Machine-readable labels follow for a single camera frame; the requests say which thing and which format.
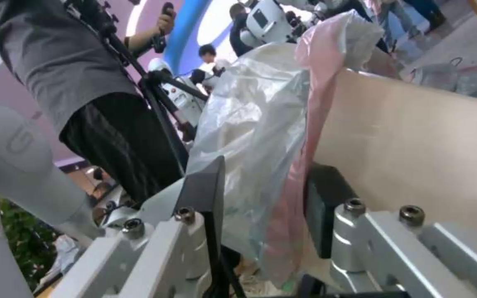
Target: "man's hand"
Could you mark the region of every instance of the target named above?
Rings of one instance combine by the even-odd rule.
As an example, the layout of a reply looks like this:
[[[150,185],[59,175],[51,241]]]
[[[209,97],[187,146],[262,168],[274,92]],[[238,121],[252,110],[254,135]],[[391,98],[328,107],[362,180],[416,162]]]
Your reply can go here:
[[[169,8],[167,13],[170,15],[162,14],[157,18],[157,28],[163,30],[165,35],[170,34],[174,28],[174,20],[176,19],[176,12],[174,9]]]

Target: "black hair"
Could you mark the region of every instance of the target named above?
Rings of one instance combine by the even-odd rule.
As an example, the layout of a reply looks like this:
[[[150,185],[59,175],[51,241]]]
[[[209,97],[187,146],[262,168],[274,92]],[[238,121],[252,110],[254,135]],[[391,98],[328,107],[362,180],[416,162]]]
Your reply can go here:
[[[111,189],[111,185],[109,185],[106,182],[101,182],[101,183],[97,184],[97,186],[95,186],[95,188],[93,189],[93,192],[95,192],[97,190],[106,192],[110,189]]]
[[[102,173],[104,171],[102,171],[101,168],[96,168],[95,171],[93,171],[93,179],[95,180],[102,180],[104,179],[104,177],[102,177]]]
[[[203,45],[200,47],[200,49],[198,50],[198,56],[202,57],[205,56],[207,53],[211,54],[212,56],[216,56],[216,50],[210,43],[208,45]]]
[[[235,3],[231,5],[229,8],[229,16],[231,19],[235,19],[236,15],[238,15],[241,12],[244,12],[246,10],[246,7],[242,3]]]

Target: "blue jeans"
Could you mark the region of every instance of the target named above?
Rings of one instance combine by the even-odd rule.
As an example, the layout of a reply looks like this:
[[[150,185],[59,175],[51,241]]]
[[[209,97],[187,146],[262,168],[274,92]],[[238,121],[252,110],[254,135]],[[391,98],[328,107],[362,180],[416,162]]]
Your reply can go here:
[[[407,15],[406,11],[402,7],[402,4],[396,1],[388,4],[382,3],[381,11],[376,17],[378,19],[378,23],[382,25],[382,28],[384,28],[386,35],[385,39],[388,46],[391,47],[393,44],[393,38],[391,36],[390,30],[390,21],[388,18],[390,15],[390,11],[397,16],[397,18],[401,22],[402,28],[407,34],[409,34],[410,37],[419,34],[419,30],[417,29],[416,25],[414,25],[411,21],[410,16]]]

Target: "pink plastic bag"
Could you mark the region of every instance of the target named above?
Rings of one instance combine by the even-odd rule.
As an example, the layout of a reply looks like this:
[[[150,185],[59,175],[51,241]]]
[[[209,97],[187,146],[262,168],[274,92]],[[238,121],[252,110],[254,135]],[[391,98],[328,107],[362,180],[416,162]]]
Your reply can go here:
[[[365,36],[358,36],[367,31]],[[269,278],[280,285],[297,270],[301,262],[301,239],[304,238],[303,194],[305,179],[316,153],[321,130],[329,114],[335,93],[337,72],[343,66],[361,68],[371,58],[375,42],[381,36],[379,29],[356,17],[354,12],[340,14],[311,28],[297,46],[295,59],[310,70],[305,143],[290,167],[281,199],[273,208],[267,227],[267,245],[264,261]],[[281,225],[288,227],[284,233]],[[288,251],[286,245],[295,243]],[[291,256],[291,262],[280,262]]]

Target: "metal bolt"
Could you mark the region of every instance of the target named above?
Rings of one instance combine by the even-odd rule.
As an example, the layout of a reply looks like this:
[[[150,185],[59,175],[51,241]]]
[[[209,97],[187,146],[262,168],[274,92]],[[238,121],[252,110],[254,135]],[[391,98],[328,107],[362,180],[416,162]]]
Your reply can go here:
[[[343,209],[351,215],[358,217],[366,212],[366,204],[359,198],[353,198],[345,201]]]
[[[426,215],[422,208],[413,205],[406,205],[399,210],[399,221],[408,226],[422,226]]]
[[[195,222],[195,210],[192,207],[183,207],[176,211],[174,215],[176,221],[191,225]]]
[[[116,204],[114,201],[109,201],[107,204],[106,204],[106,210],[114,210],[116,207]]]
[[[145,235],[145,224],[140,219],[129,219],[123,224],[122,232],[128,239],[141,238]]]

